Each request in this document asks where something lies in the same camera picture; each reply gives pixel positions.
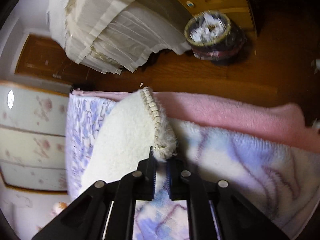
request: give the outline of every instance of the wastebasket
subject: wastebasket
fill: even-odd
[[[184,35],[195,57],[217,65],[231,64],[246,42],[242,29],[225,14],[211,10],[190,19]]]

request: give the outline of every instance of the bed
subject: bed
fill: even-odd
[[[70,95],[66,127],[66,165],[68,192],[72,199],[79,195],[82,186],[81,177],[92,158],[92,150],[103,121],[116,106],[117,101],[129,95],[130,93],[83,91],[74,91],[74,94]],[[219,126],[228,130],[238,130],[247,134],[230,131],[228,136],[233,136],[234,138],[236,133],[241,138],[238,141],[253,140],[253,144],[256,144],[256,140],[261,140],[250,136],[251,134],[273,142],[294,145],[296,147],[283,146],[278,143],[270,144],[270,142],[266,141],[266,145],[271,145],[270,147],[274,152],[281,152],[281,154],[286,152],[286,154],[288,153],[297,159],[300,155],[307,154],[306,150],[319,152],[320,149],[317,131],[304,127],[301,111],[299,107],[293,104],[266,109],[207,95],[162,92],[155,93],[155,97],[165,106],[169,117],[191,120],[195,123],[201,123],[202,126]],[[211,112],[205,111],[203,106],[210,108]],[[205,114],[200,117],[199,111],[205,111]],[[252,120],[249,125],[246,120],[240,120],[238,116],[235,116],[235,114],[238,114],[242,116],[242,119],[245,119],[243,113],[247,113],[247,118]],[[208,118],[206,120],[205,118],[208,116],[216,116],[216,118],[211,120]],[[220,130],[212,131],[215,134],[214,136],[216,136],[217,132],[219,133]],[[297,147],[305,148],[305,150],[299,150]],[[302,226],[293,226],[296,227],[293,229],[291,225],[294,225],[295,222],[284,226],[283,230],[287,235],[290,235],[291,239],[295,239],[301,233],[306,222],[309,221],[316,210],[319,193],[316,190],[308,204],[302,208],[309,215],[303,215],[303,218],[294,216],[293,220],[291,220],[299,223],[304,220]],[[166,190],[161,190],[158,194],[158,197],[151,203],[137,203],[133,239],[188,239],[185,201],[180,203],[170,202],[169,194]]]

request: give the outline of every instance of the wooden floor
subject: wooden floor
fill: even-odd
[[[132,92],[143,83],[154,91],[205,93],[265,107],[295,102],[310,125],[320,118],[320,73],[311,67],[320,57],[319,27],[294,10],[273,8],[264,16],[258,38],[228,67],[163,52],[154,65],[135,73],[97,75],[95,88]]]

